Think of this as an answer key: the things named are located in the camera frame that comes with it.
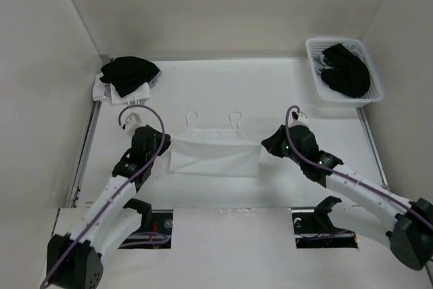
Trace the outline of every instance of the white table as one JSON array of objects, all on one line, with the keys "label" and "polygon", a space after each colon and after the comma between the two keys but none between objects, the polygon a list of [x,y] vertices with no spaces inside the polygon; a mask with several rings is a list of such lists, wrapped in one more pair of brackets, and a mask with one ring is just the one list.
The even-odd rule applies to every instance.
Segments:
[{"label": "white table", "polygon": [[[55,230],[84,214],[62,209]],[[118,250],[97,289],[431,289],[426,270],[367,238],[359,249],[296,249],[294,240],[288,208],[175,209],[172,248]]]},{"label": "white table", "polygon": [[[305,59],[247,59],[156,62],[162,71],[147,105],[164,120],[166,130],[178,135],[186,128],[190,110],[216,123],[228,121],[230,112],[243,114],[241,128],[253,139],[272,135],[284,123],[286,110],[297,104],[309,116],[320,148],[343,159],[371,181],[380,173],[355,109],[329,111],[315,105],[311,71]],[[92,204],[104,188],[114,165],[131,146],[117,125],[124,106],[103,102],[77,206]],[[159,129],[145,110],[144,123]],[[315,206],[328,191],[306,179],[288,159],[272,157],[263,149],[260,178],[202,177],[167,174],[167,151],[137,197],[154,208],[260,208]]]}]

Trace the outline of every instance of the pile of clothes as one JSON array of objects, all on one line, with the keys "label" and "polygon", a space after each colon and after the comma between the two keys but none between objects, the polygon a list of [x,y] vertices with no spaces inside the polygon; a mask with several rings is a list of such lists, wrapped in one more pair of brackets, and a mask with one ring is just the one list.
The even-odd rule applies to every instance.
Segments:
[{"label": "pile of clothes", "polygon": [[368,92],[370,73],[355,44],[333,45],[313,60],[316,73],[330,89],[353,98],[363,97]]},{"label": "pile of clothes", "polygon": [[95,78],[93,100],[102,102],[111,97],[113,104],[139,103],[149,99],[150,88],[161,74],[154,63],[137,57],[116,58],[101,71]]}]

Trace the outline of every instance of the laundry basket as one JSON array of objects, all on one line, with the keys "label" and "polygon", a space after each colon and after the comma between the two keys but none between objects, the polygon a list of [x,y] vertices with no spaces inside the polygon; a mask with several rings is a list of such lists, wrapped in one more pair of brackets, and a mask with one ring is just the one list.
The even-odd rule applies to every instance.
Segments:
[{"label": "laundry basket", "polygon": [[[337,91],[329,88],[315,72],[315,63],[313,56],[320,54],[324,49],[331,47],[332,45],[338,43],[350,42],[353,43],[356,48],[363,54],[364,63],[368,68],[370,73],[370,88],[368,92],[360,98],[352,98],[343,95]],[[305,42],[306,52],[308,53],[309,62],[311,66],[311,72],[313,73],[313,80],[315,83],[315,88],[319,98],[319,105],[321,106],[337,106],[337,107],[350,107],[350,108],[360,108],[371,102],[379,102],[384,98],[384,92],[380,81],[378,78],[378,73],[371,62],[371,59],[364,47],[364,44],[360,40],[356,39],[346,39],[346,38],[325,38],[319,37],[314,39],[308,39]]]}]

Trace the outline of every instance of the white wall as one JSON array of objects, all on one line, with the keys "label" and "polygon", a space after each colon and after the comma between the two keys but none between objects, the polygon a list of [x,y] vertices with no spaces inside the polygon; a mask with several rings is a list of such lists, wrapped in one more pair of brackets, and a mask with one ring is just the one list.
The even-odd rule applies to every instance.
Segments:
[{"label": "white wall", "polygon": [[0,279],[35,288],[99,57],[70,0],[0,7]]},{"label": "white wall", "polygon": [[382,0],[74,0],[112,56],[305,56],[315,35],[360,37]]},{"label": "white wall", "polygon": [[367,117],[391,189],[433,200],[433,0],[384,0],[363,37],[386,96]]}]

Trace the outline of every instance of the black garment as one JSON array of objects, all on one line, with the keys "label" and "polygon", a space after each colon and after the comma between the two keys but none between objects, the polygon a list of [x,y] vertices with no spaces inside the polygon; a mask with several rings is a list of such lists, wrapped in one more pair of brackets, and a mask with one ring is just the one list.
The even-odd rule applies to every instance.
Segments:
[{"label": "black garment", "polygon": [[131,94],[144,83],[150,82],[159,73],[150,61],[137,57],[119,57],[101,68],[101,82],[113,84],[119,96]]},{"label": "black garment", "polygon": [[370,88],[370,73],[366,65],[342,44],[323,51],[332,69],[321,72],[322,80],[334,91],[350,97],[362,97]]}]

